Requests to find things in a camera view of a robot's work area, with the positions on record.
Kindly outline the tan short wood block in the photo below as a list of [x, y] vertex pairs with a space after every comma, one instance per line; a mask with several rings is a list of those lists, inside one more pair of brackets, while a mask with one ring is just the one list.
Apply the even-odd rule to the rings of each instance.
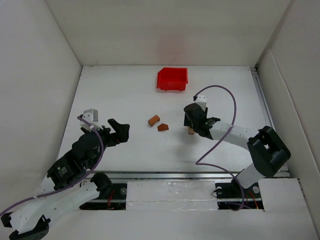
[[188, 128], [188, 134], [189, 134], [189, 135], [194, 135], [194, 134], [195, 134], [195, 132], [194, 132], [194, 130], [193, 130], [192, 127], [189, 127], [189, 128]]

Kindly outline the reddish brown house block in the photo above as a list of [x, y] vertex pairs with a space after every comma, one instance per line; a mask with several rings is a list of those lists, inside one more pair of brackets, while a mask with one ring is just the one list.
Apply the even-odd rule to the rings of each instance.
[[157, 126], [157, 130], [159, 132], [164, 132], [169, 130], [169, 126], [165, 123], [161, 123], [160, 125]]

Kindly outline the orange arch wood block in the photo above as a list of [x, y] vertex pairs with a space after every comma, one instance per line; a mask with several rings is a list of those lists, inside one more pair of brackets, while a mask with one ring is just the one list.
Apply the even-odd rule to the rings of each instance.
[[150, 118], [150, 119], [148, 120], [148, 125], [149, 125], [150, 127], [153, 127], [154, 124], [156, 124], [156, 123], [159, 122], [159, 121], [160, 121], [160, 117], [159, 117], [158, 115], [154, 115], [152, 118]]

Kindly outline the red plastic bin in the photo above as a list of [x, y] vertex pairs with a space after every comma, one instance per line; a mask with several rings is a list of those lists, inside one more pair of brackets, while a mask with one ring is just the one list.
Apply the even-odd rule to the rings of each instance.
[[164, 91], [184, 91], [188, 84], [188, 69], [164, 67], [157, 73], [156, 88]]

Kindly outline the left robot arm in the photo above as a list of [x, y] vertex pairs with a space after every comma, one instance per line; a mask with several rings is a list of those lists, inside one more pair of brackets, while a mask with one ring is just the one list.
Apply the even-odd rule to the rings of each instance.
[[84, 115], [77, 119], [83, 135], [47, 171], [46, 177], [53, 187], [43, 188], [42, 194], [21, 200], [1, 212], [2, 225], [13, 230], [9, 239], [41, 240], [60, 218], [112, 192], [113, 183], [105, 173], [87, 177], [102, 160], [106, 148], [129, 140], [130, 125], [113, 118], [107, 121], [109, 127], [86, 120]]

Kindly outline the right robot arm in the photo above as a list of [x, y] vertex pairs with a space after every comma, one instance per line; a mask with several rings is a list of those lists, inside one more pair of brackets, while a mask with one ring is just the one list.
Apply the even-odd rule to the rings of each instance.
[[291, 158], [291, 152], [270, 126], [254, 130], [207, 117], [207, 109], [191, 103], [184, 109], [184, 125], [203, 138], [227, 142], [250, 153], [252, 163], [236, 177], [248, 189], [263, 178], [272, 178]]

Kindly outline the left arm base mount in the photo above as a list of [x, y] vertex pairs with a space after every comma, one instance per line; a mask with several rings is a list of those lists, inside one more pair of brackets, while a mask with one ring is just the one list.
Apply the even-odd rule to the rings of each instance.
[[122, 211], [126, 209], [127, 184], [114, 183], [110, 193], [82, 204], [79, 209], [86, 211]]

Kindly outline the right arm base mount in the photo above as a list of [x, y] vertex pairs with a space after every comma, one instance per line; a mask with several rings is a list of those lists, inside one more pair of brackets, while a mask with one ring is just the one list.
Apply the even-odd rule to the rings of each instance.
[[244, 210], [263, 210], [259, 184], [256, 182], [252, 186], [243, 190], [244, 197], [238, 184], [233, 182], [217, 182], [215, 190], [211, 195], [217, 199], [219, 210], [237, 210], [243, 203]]

